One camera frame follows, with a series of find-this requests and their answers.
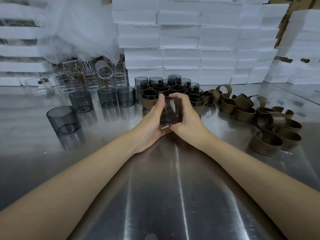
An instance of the hand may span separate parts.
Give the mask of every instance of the hand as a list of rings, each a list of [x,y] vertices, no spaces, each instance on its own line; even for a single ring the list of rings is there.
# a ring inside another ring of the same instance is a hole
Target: hand
[[[142,121],[132,129],[132,132],[136,133],[138,140],[136,153],[143,152],[152,146],[160,137],[172,132],[169,128],[161,129],[163,126],[160,125],[160,116],[164,106],[165,96],[160,93],[157,103]]]
[[[171,98],[180,98],[182,101],[182,123],[170,125],[169,128],[182,140],[199,149],[206,135],[211,134],[202,123],[197,112],[192,108],[189,97],[182,93],[172,93]]]

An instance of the metal tabletop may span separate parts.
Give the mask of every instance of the metal tabletop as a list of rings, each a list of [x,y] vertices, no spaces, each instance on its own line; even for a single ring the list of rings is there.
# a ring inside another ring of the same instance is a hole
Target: metal tabletop
[[[203,90],[216,86],[202,86]],[[232,94],[259,94],[267,107],[295,112],[303,125],[292,152],[261,156],[249,147],[257,128],[215,106],[201,118],[216,136],[320,191],[320,107],[272,84],[233,85]],[[30,96],[24,87],[0,87],[0,209],[132,129],[140,104],[78,114],[82,128],[57,136],[46,112],[65,96]],[[210,157],[174,133],[136,154],[97,196],[69,239],[283,239],[250,196]]]

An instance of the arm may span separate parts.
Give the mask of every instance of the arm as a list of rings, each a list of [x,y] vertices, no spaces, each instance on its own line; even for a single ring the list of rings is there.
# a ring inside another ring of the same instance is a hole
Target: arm
[[[320,193],[214,136],[184,94],[183,122],[170,128],[218,162],[289,239],[320,239]]]
[[[165,98],[130,132],[38,186],[0,213],[0,239],[65,240],[94,198],[135,153],[170,129],[160,129]]]

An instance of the stack of foam boxes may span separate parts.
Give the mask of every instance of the stack of foam boxes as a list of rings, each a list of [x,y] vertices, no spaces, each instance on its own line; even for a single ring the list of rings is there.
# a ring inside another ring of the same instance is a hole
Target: stack of foam boxes
[[[266,76],[270,83],[320,84],[320,10],[302,10],[291,14],[277,47],[277,56],[291,63],[275,60]]]
[[[288,4],[268,0],[113,0],[129,82],[179,74],[206,85],[262,82]]]
[[[34,23],[44,17],[46,4],[36,3],[37,7],[26,0],[0,2],[0,86],[20,86],[50,71],[50,64],[39,54],[35,37],[40,27]]]

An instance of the forearm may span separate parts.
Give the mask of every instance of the forearm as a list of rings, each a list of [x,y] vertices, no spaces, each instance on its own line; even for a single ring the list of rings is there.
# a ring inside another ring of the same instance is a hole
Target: forearm
[[[292,239],[320,239],[320,193],[214,135],[201,148],[217,161]]]
[[[135,153],[130,132],[43,183],[0,213],[0,239],[65,240],[94,198]]]

